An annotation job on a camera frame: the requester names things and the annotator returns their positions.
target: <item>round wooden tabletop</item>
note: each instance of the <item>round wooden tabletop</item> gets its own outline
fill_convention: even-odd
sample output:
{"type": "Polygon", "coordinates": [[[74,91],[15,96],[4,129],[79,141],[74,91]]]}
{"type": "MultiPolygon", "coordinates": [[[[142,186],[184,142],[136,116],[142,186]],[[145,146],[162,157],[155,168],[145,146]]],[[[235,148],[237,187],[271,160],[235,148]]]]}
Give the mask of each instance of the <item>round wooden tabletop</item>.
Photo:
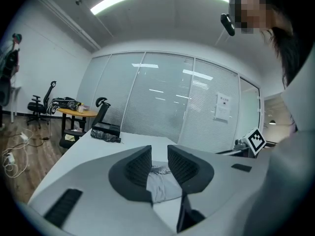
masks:
{"type": "Polygon", "coordinates": [[[97,116],[97,112],[95,112],[93,110],[86,110],[86,111],[83,111],[83,113],[80,113],[78,111],[73,111],[73,110],[70,110],[67,108],[59,108],[58,111],[63,113],[63,114],[72,115],[72,116],[79,116],[79,117],[95,117],[95,116],[97,116]]]}

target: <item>chair armrest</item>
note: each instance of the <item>chair armrest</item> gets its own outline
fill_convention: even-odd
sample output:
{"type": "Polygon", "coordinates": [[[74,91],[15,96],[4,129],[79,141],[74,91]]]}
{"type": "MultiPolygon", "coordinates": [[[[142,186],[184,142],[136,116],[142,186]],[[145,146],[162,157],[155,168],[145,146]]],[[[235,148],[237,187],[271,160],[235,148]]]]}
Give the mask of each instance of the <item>chair armrest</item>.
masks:
{"type": "Polygon", "coordinates": [[[63,133],[70,136],[79,136],[79,137],[85,134],[85,132],[78,132],[78,131],[72,131],[72,130],[65,130],[63,133]]]}

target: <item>chair base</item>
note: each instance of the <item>chair base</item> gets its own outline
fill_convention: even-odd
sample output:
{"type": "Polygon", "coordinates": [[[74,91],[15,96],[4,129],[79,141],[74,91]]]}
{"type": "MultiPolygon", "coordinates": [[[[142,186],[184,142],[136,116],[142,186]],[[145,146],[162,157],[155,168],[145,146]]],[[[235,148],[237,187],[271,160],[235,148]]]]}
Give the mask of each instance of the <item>chair base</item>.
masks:
{"type": "Polygon", "coordinates": [[[38,124],[38,128],[41,129],[41,126],[40,126],[40,120],[42,121],[45,121],[47,124],[49,124],[49,121],[45,118],[43,118],[41,115],[39,114],[33,114],[31,116],[29,116],[29,119],[28,121],[26,122],[27,126],[30,124],[31,121],[37,121],[37,124],[38,124]]]}

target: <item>white tabletop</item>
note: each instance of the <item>white tabletop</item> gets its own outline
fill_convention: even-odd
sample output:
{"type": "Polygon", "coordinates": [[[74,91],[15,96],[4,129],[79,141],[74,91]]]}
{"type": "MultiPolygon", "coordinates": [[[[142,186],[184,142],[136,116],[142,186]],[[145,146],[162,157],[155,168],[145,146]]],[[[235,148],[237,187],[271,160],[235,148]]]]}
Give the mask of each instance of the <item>white tabletop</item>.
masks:
{"type": "MultiPolygon", "coordinates": [[[[88,131],[80,138],[52,167],[34,191],[30,201],[51,183],[84,162],[146,145],[152,146],[153,161],[167,162],[167,146],[175,145],[174,142],[166,137],[136,135],[124,132],[120,133],[122,143],[107,143],[103,140],[92,138],[90,132],[88,131]]],[[[154,205],[154,211],[174,231],[176,231],[180,202],[181,198],[178,198],[154,205]]]]}

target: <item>wooden table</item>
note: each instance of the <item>wooden table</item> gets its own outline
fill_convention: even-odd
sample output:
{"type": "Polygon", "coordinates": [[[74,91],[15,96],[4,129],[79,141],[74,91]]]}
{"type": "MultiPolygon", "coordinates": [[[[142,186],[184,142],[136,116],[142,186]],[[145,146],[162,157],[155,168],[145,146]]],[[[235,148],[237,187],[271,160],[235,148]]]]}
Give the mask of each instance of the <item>wooden table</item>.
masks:
{"type": "Polygon", "coordinates": [[[67,108],[59,108],[58,109],[59,112],[61,112],[63,114],[63,121],[62,121],[62,125],[61,125],[61,133],[63,134],[63,131],[65,130],[65,118],[67,115],[72,115],[71,117],[71,130],[74,129],[74,121],[78,121],[80,124],[80,128],[82,128],[84,130],[85,128],[85,122],[87,117],[96,117],[97,116],[97,112],[93,111],[93,110],[86,110],[83,111],[83,113],[80,113],[78,111],[73,111],[67,108]]]}

